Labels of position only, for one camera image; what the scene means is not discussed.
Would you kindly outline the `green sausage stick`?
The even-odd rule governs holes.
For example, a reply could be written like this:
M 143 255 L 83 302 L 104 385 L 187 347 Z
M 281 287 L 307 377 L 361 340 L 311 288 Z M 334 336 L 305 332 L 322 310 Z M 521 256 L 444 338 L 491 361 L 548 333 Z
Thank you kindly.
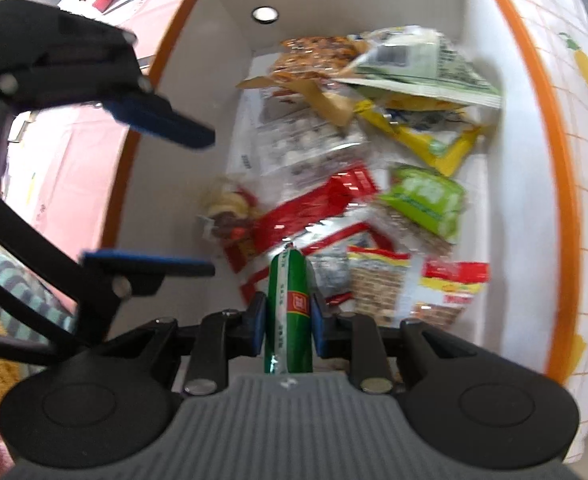
M 270 263 L 265 372 L 312 372 L 311 299 L 305 256 L 287 244 Z

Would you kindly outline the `white spicy strip packet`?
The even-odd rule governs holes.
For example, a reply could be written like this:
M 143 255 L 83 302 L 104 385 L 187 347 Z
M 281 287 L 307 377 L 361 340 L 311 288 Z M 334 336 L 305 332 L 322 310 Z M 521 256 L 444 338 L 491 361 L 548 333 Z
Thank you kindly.
M 318 115 L 337 127 L 346 127 L 355 114 L 355 102 L 336 91 L 324 91 L 313 79 L 278 80 L 268 76 L 245 79 L 236 85 L 241 90 L 274 88 L 289 99 L 300 98 Z

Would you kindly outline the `small round pastry packet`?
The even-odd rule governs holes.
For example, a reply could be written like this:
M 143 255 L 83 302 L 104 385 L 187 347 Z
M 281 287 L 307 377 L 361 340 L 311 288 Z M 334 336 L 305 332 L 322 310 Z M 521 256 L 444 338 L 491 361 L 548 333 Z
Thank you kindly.
M 260 217 L 256 195 L 239 179 L 216 177 L 201 200 L 203 234 L 206 240 L 231 244 L 243 240 Z

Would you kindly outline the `red snack bag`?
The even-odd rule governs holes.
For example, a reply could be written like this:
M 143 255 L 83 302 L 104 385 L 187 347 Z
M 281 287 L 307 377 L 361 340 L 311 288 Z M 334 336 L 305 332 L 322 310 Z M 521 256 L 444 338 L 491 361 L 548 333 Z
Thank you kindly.
M 367 167 L 352 166 L 268 211 L 251 222 L 246 234 L 225 242 L 223 252 L 243 300 L 268 289 L 271 261 L 288 243 L 308 259 L 332 257 L 338 263 L 348 246 L 393 249 L 390 238 L 367 221 L 367 206 L 378 192 Z

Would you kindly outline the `clear white balls packet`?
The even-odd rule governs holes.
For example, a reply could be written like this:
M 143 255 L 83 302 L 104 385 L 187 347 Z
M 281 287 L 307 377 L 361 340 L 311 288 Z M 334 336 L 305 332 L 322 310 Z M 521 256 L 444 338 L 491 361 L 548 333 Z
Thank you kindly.
M 227 170 L 255 177 L 315 178 L 359 162 L 369 140 L 357 122 L 336 127 L 302 102 L 245 90 L 235 115 Z

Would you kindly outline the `green snack packet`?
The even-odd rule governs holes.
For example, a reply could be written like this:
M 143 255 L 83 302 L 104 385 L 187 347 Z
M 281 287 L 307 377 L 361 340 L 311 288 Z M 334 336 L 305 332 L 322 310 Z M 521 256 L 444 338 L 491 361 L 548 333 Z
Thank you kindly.
M 465 188 L 433 170 L 397 165 L 379 200 L 440 240 L 458 243 L 458 226 L 466 205 Z

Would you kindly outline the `orange dried snack packet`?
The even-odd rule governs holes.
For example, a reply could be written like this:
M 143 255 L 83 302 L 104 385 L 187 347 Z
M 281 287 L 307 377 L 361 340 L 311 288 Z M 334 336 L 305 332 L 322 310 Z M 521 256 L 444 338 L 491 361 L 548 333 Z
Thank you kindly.
M 269 69 L 278 81 L 329 79 L 369 50 L 356 36 L 307 36 L 281 42 L 283 52 Z

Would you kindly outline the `yellow snack bag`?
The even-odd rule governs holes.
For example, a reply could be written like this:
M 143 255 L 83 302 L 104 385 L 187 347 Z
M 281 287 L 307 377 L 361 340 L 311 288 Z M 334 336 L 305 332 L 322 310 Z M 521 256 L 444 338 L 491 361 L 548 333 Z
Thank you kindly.
M 465 110 L 392 110 L 363 100 L 355 113 L 445 177 L 458 171 L 484 133 Z

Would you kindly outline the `large white chip bag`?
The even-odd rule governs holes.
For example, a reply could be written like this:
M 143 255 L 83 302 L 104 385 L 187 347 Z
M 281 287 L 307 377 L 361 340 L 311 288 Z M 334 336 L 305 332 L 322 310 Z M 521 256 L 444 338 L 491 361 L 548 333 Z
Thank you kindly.
M 500 91 L 433 28 L 388 27 L 362 35 L 365 51 L 335 79 L 394 94 L 498 108 Z

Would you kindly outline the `orange cracker snack bag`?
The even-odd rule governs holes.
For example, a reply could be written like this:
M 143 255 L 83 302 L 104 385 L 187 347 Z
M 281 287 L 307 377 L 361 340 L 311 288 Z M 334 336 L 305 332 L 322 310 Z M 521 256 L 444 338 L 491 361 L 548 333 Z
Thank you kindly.
M 355 311 L 382 327 L 408 318 L 447 330 L 489 282 L 490 266 L 388 250 L 348 248 Z

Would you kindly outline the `pink checkered table mat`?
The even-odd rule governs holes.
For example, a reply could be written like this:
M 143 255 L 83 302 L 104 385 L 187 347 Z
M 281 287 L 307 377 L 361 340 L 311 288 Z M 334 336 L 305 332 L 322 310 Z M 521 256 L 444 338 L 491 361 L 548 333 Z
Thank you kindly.
M 138 38 L 138 53 L 153 62 L 181 1 L 147 0 L 144 6 L 133 4 L 114 12 L 110 21 L 132 30 Z M 588 84 L 564 41 L 574 38 L 588 58 L 588 16 L 581 0 L 513 2 L 551 79 L 574 168 L 580 211 L 580 299 L 569 375 L 563 381 L 580 413 L 578 432 L 566 456 L 568 463 L 574 463 L 583 456 L 588 436 Z M 11 196 L 10 204 L 70 258 L 103 247 L 105 212 L 129 131 L 108 113 L 92 106 L 47 110 L 38 117 L 32 135 L 10 161 L 11 169 L 28 162 L 35 167 L 34 190 L 29 201 Z M 480 295 L 454 323 L 454 334 L 472 340 L 458 331 L 458 324 Z M 164 312 L 154 313 L 178 318 Z M 179 320 L 191 322 L 198 315 Z M 114 332 L 123 333 L 151 316 L 126 327 L 119 327 L 116 318 Z

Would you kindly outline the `orange storage box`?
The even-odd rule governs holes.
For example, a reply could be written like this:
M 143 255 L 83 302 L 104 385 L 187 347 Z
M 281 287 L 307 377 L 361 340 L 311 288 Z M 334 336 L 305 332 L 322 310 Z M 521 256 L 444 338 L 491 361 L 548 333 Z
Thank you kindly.
M 456 258 L 489 263 L 491 280 L 458 331 L 475 344 L 563 382 L 568 378 L 580 299 L 580 211 L 574 168 L 551 79 L 513 0 L 182 0 L 161 38 L 149 79 L 179 112 L 216 130 L 216 142 L 191 151 L 129 131 L 116 167 L 101 244 L 145 254 L 210 256 L 210 280 L 173 280 L 156 300 L 119 314 L 126 327 L 154 312 L 188 318 L 236 307 L 251 246 L 229 256 L 204 236 L 205 200 L 223 178 L 239 181 L 262 208 L 307 193 L 337 172 L 359 168 L 382 182 L 390 159 L 408 151 L 372 126 L 307 134 L 272 169 L 256 152 L 260 127 L 295 106 L 244 90 L 262 75 L 280 43 L 344 36 L 395 25 L 448 36 L 500 91 L 499 110 L 480 108 L 484 136 L 460 177 L 467 186 Z

